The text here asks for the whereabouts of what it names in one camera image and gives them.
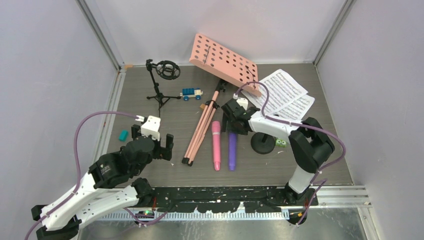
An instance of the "black tripod base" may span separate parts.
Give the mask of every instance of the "black tripod base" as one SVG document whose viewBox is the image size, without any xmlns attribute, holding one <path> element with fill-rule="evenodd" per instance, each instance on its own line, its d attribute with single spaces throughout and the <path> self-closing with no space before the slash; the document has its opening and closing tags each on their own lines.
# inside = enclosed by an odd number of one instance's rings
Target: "black tripod base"
<svg viewBox="0 0 424 240">
<path fill-rule="evenodd" d="M 161 92 L 156 96 L 147 96 L 149 99 L 155 99 L 159 103 L 159 117 L 161 116 L 161 108 L 170 100 L 170 99 L 181 99 L 181 96 L 164 96 Z"/>
<path fill-rule="evenodd" d="M 274 150 L 274 147 L 276 146 L 276 140 L 273 136 L 262 132 L 257 132 L 252 136 L 250 145 L 252 149 L 258 154 L 269 154 Z"/>
</svg>

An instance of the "white wall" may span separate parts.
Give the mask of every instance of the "white wall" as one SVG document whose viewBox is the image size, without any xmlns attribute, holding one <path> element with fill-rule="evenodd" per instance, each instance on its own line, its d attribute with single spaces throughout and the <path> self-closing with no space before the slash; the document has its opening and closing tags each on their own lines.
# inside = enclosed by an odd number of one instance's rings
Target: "white wall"
<svg viewBox="0 0 424 240">
<path fill-rule="evenodd" d="M 117 73 L 74 0 L 3 1 L 0 43 L 0 239 L 22 240 L 31 208 L 75 184 L 75 129 L 106 109 Z M 81 130 L 83 171 L 101 121 Z"/>
<path fill-rule="evenodd" d="M 255 62 L 312 62 L 344 0 L 90 0 L 126 64 L 188 63 L 196 33 Z"/>
<path fill-rule="evenodd" d="M 359 0 L 318 66 L 385 239 L 423 239 L 424 1 Z"/>
</svg>

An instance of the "black round base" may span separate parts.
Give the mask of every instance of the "black round base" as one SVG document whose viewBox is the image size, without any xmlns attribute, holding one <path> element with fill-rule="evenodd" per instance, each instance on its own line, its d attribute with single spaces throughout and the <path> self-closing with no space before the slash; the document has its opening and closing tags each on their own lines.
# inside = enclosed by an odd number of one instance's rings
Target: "black round base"
<svg viewBox="0 0 424 240">
<path fill-rule="evenodd" d="M 257 132 L 252 136 L 250 145 L 252 149 L 258 154 L 269 154 L 274 150 L 274 147 L 276 146 L 276 140 L 273 136 L 262 132 Z"/>
</svg>

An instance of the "teal eraser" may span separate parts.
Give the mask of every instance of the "teal eraser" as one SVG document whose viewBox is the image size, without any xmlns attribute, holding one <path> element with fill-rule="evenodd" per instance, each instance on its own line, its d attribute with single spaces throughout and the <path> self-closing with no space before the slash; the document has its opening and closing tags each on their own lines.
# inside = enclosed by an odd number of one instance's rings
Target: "teal eraser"
<svg viewBox="0 0 424 240">
<path fill-rule="evenodd" d="M 119 141 L 121 142 L 125 142 L 125 140 L 128 137 L 128 131 L 127 130 L 123 130 L 120 135 L 119 135 Z"/>
</svg>

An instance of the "black clamp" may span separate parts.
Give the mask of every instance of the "black clamp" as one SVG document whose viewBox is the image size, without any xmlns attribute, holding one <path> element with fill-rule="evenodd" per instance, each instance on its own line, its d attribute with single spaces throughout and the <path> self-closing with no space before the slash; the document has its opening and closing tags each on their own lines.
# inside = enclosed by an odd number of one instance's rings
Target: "black clamp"
<svg viewBox="0 0 424 240">
<path fill-rule="evenodd" d="M 245 110 L 235 99 L 230 99 L 221 106 L 221 109 L 223 111 L 221 132 L 229 131 L 240 135 L 252 132 L 249 120 L 254 113 L 260 110 L 257 107 L 249 107 Z"/>
<path fill-rule="evenodd" d="M 38 240 L 71 240 L 78 234 L 81 223 L 82 223 L 81 219 L 78 219 L 77 215 L 74 215 L 69 220 L 69 222 L 61 229 L 47 231 L 46 226 L 42 226 L 36 231 L 37 239 Z"/>
<path fill-rule="evenodd" d="M 215 108 L 215 109 L 220 108 L 220 106 L 218 105 L 218 103 L 216 101 L 214 101 L 214 100 L 209 100 L 209 101 L 205 102 L 205 105 L 206 106 L 209 106 L 211 104 L 211 102 L 213 102 L 213 104 L 212 104 L 212 107 L 213 108 Z"/>
<path fill-rule="evenodd" d="M 224 79 L 220 79 L 218 84 L 216 85 L 215 92 L 223 92 L 226 91 L 227 82 Z"/>
<path fill-rule="evenodd" d="M 146 178 L 137 178 L 134 182 L 131 183 L 131 187 L 133 187 L 137 192 L 136 197 L 139 199 L 138 203 L 136 204 L 137 207 L 145 207 L 151 202 L 154 191 Z"/>
</svg>

